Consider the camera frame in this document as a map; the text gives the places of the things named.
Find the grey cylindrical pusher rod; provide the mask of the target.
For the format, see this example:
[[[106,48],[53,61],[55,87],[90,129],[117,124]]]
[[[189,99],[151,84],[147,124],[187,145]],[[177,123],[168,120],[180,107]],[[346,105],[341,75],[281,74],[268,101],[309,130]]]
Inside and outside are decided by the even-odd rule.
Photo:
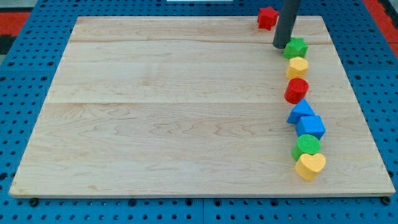
[[[300,4],[301,0],[283,0],[272,43],[275,48],[285,49],[290,41]]]

